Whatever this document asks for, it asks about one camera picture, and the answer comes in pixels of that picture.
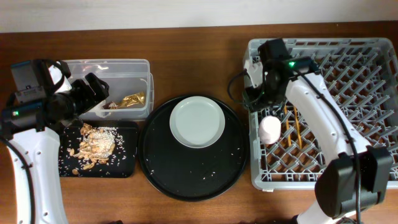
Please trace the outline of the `wooden chopstick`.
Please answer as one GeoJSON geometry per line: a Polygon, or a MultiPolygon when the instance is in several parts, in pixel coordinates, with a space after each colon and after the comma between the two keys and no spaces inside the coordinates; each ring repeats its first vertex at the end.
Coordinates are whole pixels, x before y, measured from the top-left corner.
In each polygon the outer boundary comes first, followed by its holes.
{"type": "Polygon", "coordinates": [[[294,116],[295,116],[295,125],[297,130],[297,141],[299,145],[299,149],[302,149],[302,137],[300,133],[300,123],[299,123],[299,116],[296,107],[294,106],[294,116]]]}
{"type": "MultiPolygon", "coordinates": [[[[290,125],[289,125],[289,116],[288,116],[286,105],[284,106],[284,115],[285,115],[285,127],[286,127],[286,131],[288,131],[290,129],[290,125]]],[[[290,134],[287,135],[287,144],[289,147],[292,145],[290,134]]]]}

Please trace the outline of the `food scraps pile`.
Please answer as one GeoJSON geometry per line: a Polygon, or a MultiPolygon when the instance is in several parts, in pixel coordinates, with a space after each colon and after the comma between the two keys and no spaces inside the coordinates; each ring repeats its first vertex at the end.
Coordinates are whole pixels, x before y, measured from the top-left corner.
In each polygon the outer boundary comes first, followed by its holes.
{"type": "Polygon", "coordinates": [[[121,129],[95,127],[84,123],[68,127],[60,136],[58,171],[62,177],[82,177],[98,172],[111,175],[112,168],[121,168],[127,160],[127,150],[121,129]]]}

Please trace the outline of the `pink plastic cup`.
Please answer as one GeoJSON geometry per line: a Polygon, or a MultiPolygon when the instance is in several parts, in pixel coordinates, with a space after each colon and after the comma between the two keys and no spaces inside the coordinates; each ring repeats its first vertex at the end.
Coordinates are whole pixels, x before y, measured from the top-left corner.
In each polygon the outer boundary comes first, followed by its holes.
{"type": "Polygon", "coordinates": [[[281,122],[275,116],[266,116],[259,123],[258,135],[264,144],[276,143],[281,134],[281,122]]]}

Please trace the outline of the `gold candy wrapper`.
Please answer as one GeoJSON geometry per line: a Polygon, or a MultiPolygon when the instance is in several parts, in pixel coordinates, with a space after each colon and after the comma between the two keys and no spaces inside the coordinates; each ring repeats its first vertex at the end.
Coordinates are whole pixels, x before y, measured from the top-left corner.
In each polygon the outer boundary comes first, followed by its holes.
{"type": "Polygon", "coordinates": [[[133,105],[145,105],[146,103],[146,96],[143,91],[139,93],[135,93],[132,95],[125,96],[119,102],[110,102],[103,106],[104,109],[109,110],[116,110],[116,109],[123,109],[128,108],[133,105]]]}

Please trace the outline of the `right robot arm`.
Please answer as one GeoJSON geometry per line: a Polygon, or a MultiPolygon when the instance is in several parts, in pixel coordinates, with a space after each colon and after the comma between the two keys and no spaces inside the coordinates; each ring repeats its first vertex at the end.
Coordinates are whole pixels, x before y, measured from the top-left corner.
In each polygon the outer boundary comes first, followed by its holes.
{"type": "Polygon", "coordinates": [[[248,43],[252,184],[316,196],[292,223],[359,223],[397,187],[396,66],[387,39],[248,43]]]}

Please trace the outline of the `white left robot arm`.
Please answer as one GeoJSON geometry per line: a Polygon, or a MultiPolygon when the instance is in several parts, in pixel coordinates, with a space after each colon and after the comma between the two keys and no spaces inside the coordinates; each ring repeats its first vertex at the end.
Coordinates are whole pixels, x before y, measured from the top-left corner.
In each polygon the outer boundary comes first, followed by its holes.
{"type": "Polygon", "coordinates": [[[67,223],[58,173],[59,130],[109,96],[94,73],[69,82],[62,60],[12,65],[17,90],[1,111],[1,142],[13,163],[18,223],[67,223]]]}

